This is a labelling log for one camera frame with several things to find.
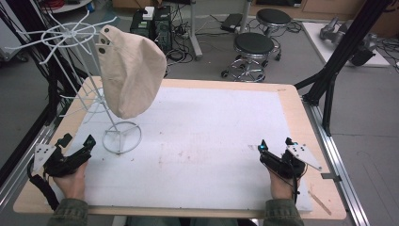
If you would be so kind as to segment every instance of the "round stool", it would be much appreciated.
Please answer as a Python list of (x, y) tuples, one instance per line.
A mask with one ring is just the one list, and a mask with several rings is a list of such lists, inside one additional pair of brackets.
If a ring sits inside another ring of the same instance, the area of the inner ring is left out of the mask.
[(278, 9), (264, 8), (256, 13), (256, 20), (265, 26), (267, 29), (264, 34), (270, 37), (272, 28), (282, 28), (291, 22), (291, 17)]
[[(222, 72), (222, 77), (231, 74), (234, 81), (262, 82), (264, 68), (267, 66), (267, 57), (274, 48), (274, 43), (265, 35), (258, 33), (243, 33), (234, 39), (234, 50), (240, 55)], [(262, 64), (255, 59), (265, 58)]]

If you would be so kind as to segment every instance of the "black box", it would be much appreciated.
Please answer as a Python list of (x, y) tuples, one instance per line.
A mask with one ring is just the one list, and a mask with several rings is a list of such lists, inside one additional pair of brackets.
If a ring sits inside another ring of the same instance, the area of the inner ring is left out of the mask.
[(143, 13), (142, 10), (138, 10), (135, 15), (133, 15), (132, 24), (130, 25), (130, 33), (153, 40), (154, 31), (152, 21), (143, 20)]
[(239, 14), (239, 13), (230, 14), (226, 18), (226, 20), (222, 23), (222, 26), (220, 26), (220, 29), (234, 32), (235, 27), (240, 25), (242, 18), (243, 18), (242, 14)]

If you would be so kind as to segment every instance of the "sleeve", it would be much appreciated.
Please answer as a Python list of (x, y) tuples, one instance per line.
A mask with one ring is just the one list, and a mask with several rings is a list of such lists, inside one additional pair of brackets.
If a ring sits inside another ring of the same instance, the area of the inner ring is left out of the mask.
[(88, 225), (88, 204), (75, 199), (64, 199), (51, 216), (47, 226)]
[(293, 200), (266, 202), (263, 226), (304, 225)]

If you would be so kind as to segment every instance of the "white wire hat stand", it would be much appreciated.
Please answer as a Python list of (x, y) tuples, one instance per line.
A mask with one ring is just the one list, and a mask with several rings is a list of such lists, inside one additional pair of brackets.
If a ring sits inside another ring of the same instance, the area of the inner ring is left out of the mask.
[[(114, 22), (117, 17), (114, 19), (107, 21), (107, 22), (102, 22), (98, 24), (87, 24), (84, 23), (84, 20), (88, 17), (88, 13), (77, 23), (65, 23), (61, 24), (58, 20), (56, 20), (51, 13), (48, 14), (52, 20), (56, 22), (56, 26), (46, 30), (46, 31), (34, 31), (34, 32), (22, 32), (22, 31), (17, 31), (20, 34), (24, 35), (31, 35), (31, 34), (41, 34), (41, 39), (37, 41), (30, 42), (26, 45), (18, 46), (18, 47), (7, 47), (8, 49), (22, 49), (31, 45), (35, 45), (38, 43), (43, 43), (47, 45), (50, 48), (50, 54), (45, 58), (40, 64), (46, 64), (51, 57), (53, 57), (56, 62), (58, 63), (59, 67), (61, 68), (61, 71), (64, 73), (66, 76), (67, 80), (71, 84), (74, 92), (76, 93), (75, 97), (67, 97), (67, 96), (62, 96), (62, 98), (66, 99), (78, 99), (80, 103), (82, 104), (82, 107), (69, 113), (68, 115), (61, 115), (61, 117), (67, 117), (72, 115), (73, 113), (80, 111), (80, 110), (86, 110), (88, 113), (91, 114), (96, 114), (96, 113), (102, 113), (106, 112), (107, 117), (110, 119), (112, 125), (104, 131), (103, 135), (103, 145), (104, 147), (111, 153), (127, 153), (133, 150), (135, 147), (138, 146), (138, 144), (141, 142), (141, 129), (140, 126), (134, 122), (131, 121), (120, 121), (120, 122), (115, 122), (112, 119), (111, 113), (109, 112), (109, 108), (106, 105), (105, 98), (102, 94), (102, 89), (97, 88), (91, 73), (88, 70), (88, 65), (85, 61), (85, 59), (82, 56), (81, 49), (86, 52), (90, 57), (90, 60), (92, 60), (93, 65), (96, 67), (97, 72), (99, 72), (99, 76), (102, 76), (101, 73), (101, 68), (97, 64), (97, 60), (94, 56), (94, 52), (91, 50), (90, 43), (92, 43), (95, 46), (94, 42), (94, 36), (98, 35), (98, 32), (96, 30), (96, 26), (102, 25), (102, 24), (110, 24)], [(88, 79), (90, 81), (90, 86), (85, 87), (85, 83), (82, 78), (80, 78), (73, 65), (72, 65), (72, 59), (69, 58), (69, 55), (67, 54), (67, 49), (73, 50), (77, 54), (77, 58), (80, 62), (82, 62), (82, 65), (85, 69), (85, 73), (88, 76)], [(63, 67), (61, 61), (59, 60), (58, 56), (55, 55), (56, 50), (59, 50), (59, 52), (63, 55), (63, 58), (68, 62), (70, 65), (70, 68), (72, 69), (72, 74), (73, 78), (76, 80), (76, 82), (80, 85), (81, 90), (84, 92), (84, 94), (80, 94), (76, 87), (74, 86), (72, 80), (68, 76), (67, 71)], [(90, 93), (95, 93), (96, 97), (95, 98), (90, 98), (89, 94)], [(87, 105), (85, 101), (92, 101), (91, 104)], [(94, 105), (95, 109), (90, 110), (90, 106)]]

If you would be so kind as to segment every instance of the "chair wheel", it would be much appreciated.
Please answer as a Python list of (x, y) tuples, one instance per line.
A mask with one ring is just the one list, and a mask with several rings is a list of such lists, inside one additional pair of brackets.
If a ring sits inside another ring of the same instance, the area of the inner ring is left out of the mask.
[(258, 77), (256, 78), (256, 80), (258, 81), (264, 81), (265, 77), (263, 76), (263, 74), (259, 74)]
[(229, 71), (225, 70), (221, 73), (221, 75), (222, 75), (222, 78), (225, 78), (225, 77), (227, 77), (227, 75), (229, 75)]
[(277, 54), (276, 57), (275, 57), (275, 60), (279, 61), (280, 58), (281, 58), (281, 54)]
[(262, 62), (262, 67), (266, 67), (269, 64), (269, 60), (265, 60), (264, 62)]

